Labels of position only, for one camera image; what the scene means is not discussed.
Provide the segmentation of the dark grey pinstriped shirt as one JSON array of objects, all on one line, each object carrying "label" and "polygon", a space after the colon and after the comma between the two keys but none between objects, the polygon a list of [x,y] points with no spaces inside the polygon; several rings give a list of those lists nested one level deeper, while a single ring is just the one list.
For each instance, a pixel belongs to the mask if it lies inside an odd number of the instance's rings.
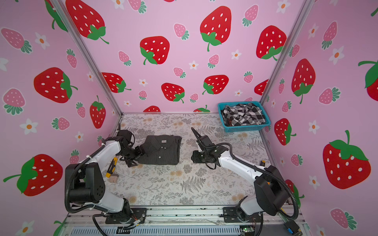
[{"label": "dark grey pinstriped shirt", "polygon": [[144,150],[136,161],[144,165],[177,165],[180,161],[181,136],[149,135],[140,145]]}]

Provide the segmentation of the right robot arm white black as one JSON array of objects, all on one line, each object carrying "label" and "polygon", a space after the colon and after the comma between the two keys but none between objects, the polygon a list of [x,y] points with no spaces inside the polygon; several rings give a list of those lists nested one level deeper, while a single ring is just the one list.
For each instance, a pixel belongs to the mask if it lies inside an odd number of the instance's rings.
[{"label": "right robot arm white black", "polygon": [[294,205],[294,214],[291,217],[295,218],[298,215],[295,197],[277,168],[265,168],[248,162],[223,146],[212,150],[196,150],[191,160],[197,164],[214,163],[213,169],[226,168],[254,185],[255,194],[244,197],[234,207],[240,220],[246,221],[259,212],[275,216],[288,199],[292,199]]}]

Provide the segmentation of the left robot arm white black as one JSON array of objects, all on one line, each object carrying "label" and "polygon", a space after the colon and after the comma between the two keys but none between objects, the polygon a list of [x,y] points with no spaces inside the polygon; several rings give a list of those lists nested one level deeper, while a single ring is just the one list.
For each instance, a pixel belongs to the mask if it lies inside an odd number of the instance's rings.
[{"label": "left robot arm white black", "polygon": [[101,140],[100,147],[78,164],[65,169],[65,208],[69,213],[97,209],[121,218],[130,218],[133,211],[127,199],[106,190],[101,170],[120,156],[128,167],[137,166],[136,160],[145,154],[143,148],[132,148],[122,136]]}]

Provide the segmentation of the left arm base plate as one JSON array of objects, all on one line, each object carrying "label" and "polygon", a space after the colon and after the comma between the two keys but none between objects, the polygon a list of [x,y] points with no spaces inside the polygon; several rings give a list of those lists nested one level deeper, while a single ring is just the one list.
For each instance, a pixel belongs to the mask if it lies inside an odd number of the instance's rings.
[{"label": "left arm base plate", "polygon": [[118,213],[110,213],[106,217],[106,224],[133,224],[137,221],[137,224],[143,224],[147,215],[147,208],[133,207],[131,212],[121,211]]}]

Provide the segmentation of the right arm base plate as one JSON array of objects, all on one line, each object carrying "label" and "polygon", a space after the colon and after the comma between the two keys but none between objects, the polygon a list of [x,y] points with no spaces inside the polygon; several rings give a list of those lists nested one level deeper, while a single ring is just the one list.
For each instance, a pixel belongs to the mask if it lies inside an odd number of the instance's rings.
[{"label": "right arm base plate", "polygon": [[260,223],[261,215],[260,213],[254,213],[252,215],[247,215],[244,213],[240,207],[224,207],[222,209],[221,218],[224,219],[226,223]]}]

